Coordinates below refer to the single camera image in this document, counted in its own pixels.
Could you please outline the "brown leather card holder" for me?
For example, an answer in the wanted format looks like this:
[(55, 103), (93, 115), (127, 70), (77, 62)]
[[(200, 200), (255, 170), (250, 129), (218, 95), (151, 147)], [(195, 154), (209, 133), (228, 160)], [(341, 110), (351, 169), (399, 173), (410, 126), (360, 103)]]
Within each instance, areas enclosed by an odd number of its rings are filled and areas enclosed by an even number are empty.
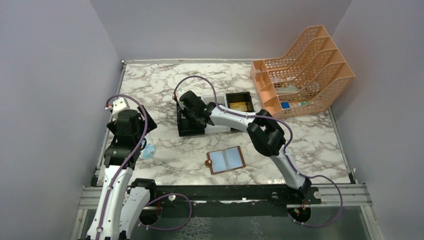
[(240, 146), (210, 151), (206, 153), (205, 166), (212, 175), (234, 171), (246, 167)]

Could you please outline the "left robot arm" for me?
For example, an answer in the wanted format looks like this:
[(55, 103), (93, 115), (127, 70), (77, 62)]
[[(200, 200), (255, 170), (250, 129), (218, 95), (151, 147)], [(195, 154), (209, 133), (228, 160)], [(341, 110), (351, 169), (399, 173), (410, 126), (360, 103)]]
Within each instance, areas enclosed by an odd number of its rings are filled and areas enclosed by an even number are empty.
[(107, 128), (114, 139), (104, 156), (103, 186), (85, 240), (128, 240), (143, 208), (157, 195), (153, 179), (130, 181), (145, 136), (157, 128), (143, 105), (131, 109), (124, 102), (110, 106)]

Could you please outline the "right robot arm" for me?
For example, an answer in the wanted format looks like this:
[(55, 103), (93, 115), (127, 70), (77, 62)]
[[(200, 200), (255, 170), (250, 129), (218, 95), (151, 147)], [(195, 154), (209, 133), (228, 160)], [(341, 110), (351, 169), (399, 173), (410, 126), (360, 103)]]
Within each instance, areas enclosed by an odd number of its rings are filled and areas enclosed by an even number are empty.
[(312, 185), (287, 152), (285, 132), (271, 114), (233, 110), (216, 102), (205, 103), (193, 91), (178, 90), (174, 100), (188, 120), (210, 126), (224, 126), (247, 133), (254, 149), (269, 157), (281, 172), (285, 184), (298, 199), (305, 199)]

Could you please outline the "gold card in tray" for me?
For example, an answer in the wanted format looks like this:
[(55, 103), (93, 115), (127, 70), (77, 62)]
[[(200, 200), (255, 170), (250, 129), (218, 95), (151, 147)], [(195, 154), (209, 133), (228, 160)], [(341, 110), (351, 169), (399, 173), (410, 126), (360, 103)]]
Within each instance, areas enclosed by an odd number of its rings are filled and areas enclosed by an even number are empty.
[(249, 106), (246, 102), (230, 102), (229, 108), (240, 112), (248, 112)]

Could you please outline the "black left tray box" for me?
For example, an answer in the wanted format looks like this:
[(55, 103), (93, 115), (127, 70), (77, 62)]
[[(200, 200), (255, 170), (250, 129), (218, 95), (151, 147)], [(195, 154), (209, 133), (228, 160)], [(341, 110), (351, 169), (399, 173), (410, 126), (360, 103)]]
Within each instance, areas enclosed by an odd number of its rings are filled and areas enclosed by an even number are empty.
[(176, 121), (179, 137), (200, 136), (205, 134), (205, 125), (185, 118), (179, 104), (176, 104)]

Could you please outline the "black tray box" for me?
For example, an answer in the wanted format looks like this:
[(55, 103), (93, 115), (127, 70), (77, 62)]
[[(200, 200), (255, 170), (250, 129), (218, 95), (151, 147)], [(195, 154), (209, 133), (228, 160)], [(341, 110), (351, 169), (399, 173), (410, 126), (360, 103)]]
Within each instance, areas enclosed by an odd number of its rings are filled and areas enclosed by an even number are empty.
[(179, 137), (200, 136), (205, 134), (205, 125), (185, 118), (179, 104), (176, 104), (176, 121)]
[(225, 97), (229, 109), (248, 113), (255, 112), (250, 92), (226, 93)]

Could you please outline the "blue correction tape blister pack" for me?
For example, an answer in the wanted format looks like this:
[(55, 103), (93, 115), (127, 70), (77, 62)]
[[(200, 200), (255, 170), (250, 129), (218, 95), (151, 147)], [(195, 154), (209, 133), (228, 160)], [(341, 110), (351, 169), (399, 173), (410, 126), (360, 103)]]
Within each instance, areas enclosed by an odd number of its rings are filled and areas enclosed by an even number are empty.
[(154, 145), (154, 142), (150, 136), (150, 134), (146, 134), (144, 137), (142, 143), (141, 143), (141, 149), (140, 149), (140, 158), (143, 160), (149, 160), (153, 158), (153, 156), (156, 154), (156, 147)]

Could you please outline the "white middle tray box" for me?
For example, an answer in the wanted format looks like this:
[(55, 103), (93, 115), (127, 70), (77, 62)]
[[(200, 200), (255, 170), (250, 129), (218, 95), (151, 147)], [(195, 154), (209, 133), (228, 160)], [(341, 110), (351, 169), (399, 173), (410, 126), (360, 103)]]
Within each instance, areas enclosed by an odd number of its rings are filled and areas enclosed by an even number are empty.
[[(215, 102), (215, 98), (213, 95), (202, 95), (201, 100), (207, 105), (210, 102)], [(229, 108), (227, 97), (225, 94), (218, 94), (217, 95), (217, 101), (218, 104), (223, 105), (226, 108)], [(220, 134), (220, 133), (226, 133), (230, 132), (231, 128), (227, 126), (220, 126), (220, 125), (206, 125), (204, 129), (205, 135), (210, 134)]]

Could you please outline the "black right tray box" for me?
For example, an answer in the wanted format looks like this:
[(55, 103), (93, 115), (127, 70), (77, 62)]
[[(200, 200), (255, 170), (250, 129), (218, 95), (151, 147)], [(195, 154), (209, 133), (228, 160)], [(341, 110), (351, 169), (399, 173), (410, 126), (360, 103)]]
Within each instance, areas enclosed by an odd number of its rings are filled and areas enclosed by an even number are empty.
[(248, 113), (255, 112), (250, 92), (226, 93), (225, 97), (229, 109)]

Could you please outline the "orange plastic file organizer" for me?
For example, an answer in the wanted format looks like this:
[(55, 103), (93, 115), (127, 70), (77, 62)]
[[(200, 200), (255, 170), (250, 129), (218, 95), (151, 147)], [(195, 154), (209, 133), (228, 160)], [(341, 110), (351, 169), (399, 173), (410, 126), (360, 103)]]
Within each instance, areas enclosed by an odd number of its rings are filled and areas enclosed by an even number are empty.
[(323, 25), (305, 28), (282, 57), (254, 60), (250, 75), (278, 119), (326, 112), (355, 77)]

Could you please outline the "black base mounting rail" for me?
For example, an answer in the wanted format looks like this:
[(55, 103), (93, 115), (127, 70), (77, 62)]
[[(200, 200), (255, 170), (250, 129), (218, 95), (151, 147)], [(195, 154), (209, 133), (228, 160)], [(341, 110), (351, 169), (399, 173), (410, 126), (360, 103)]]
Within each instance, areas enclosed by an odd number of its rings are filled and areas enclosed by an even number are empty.
[(311, 187), (301, 197), (285, 184), (265, 185), (159, 185), (155, 196), (161, 200), (146, 206), (141, 220), (192, 217), (287, 217), (289, 209), (319, 205), (319, 190)]

